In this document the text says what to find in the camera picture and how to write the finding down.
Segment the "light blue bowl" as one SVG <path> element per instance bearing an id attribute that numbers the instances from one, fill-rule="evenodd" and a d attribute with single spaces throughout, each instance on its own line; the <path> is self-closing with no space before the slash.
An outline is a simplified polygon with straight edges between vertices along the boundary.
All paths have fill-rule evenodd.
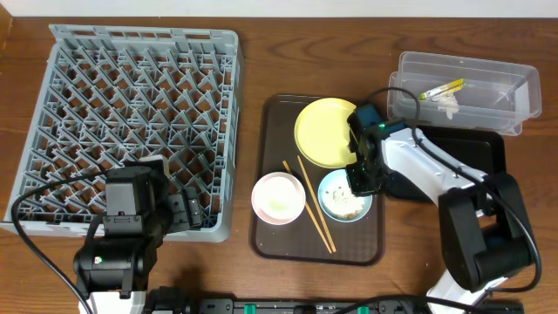
<path id="1" fill-rule="evenodd" d="M 371 208 L 373 196 L 355 196 L 349 186 L 346 171 L 337 169 L 320 182 L 318 202 L 321 210 L 338 222 L 356 222 Z"/>

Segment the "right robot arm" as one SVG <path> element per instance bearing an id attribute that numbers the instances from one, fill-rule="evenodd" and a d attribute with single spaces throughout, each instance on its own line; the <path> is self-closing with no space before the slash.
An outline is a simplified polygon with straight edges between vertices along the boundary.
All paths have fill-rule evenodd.
<path id="1" fill-rule="evenodd" d="M 380 193 L 399 175 L 439 210 L 446 271 L 430 288 L 418 313 L 474 313 L 500 284 L 527 266 L 541 265 L 517 181 L 507 173 L 488 175 L 454 159 L 424 133 L 402 121 L 384 122 L 372 105 L 347 119 L 350 150 L 346 166 L 356 196 Z"/>

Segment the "yellow plastic wrapper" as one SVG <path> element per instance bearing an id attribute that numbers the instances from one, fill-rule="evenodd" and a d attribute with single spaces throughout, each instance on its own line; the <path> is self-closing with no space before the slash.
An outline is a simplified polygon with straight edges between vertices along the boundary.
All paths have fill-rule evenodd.
<path id="1" fill-rule="evenodd" d="M 454 80 L 450 83 L 440 85 L 429 91 L 423 92 L 419 95 L 420 100 L 435 100 L 440 97 L 446 97 L 450 94 L 458 92 L 465 87 L 465 80 L 463 78 Z"/>

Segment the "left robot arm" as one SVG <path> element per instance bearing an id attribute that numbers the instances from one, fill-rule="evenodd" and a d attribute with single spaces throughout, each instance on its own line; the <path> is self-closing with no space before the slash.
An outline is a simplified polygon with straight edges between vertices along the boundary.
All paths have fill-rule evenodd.
<path id="1" fill-rule="evenodd" d="M 147 162 L 109 171 L 105 196 L 105 213 L 92 220 L 73 260 L 80 312 L 192 312 L 182 289 L 149 290 L 148 280 L 165 236 L 201 225 L 195 189 L 172 193 L 164 167 Z"/>

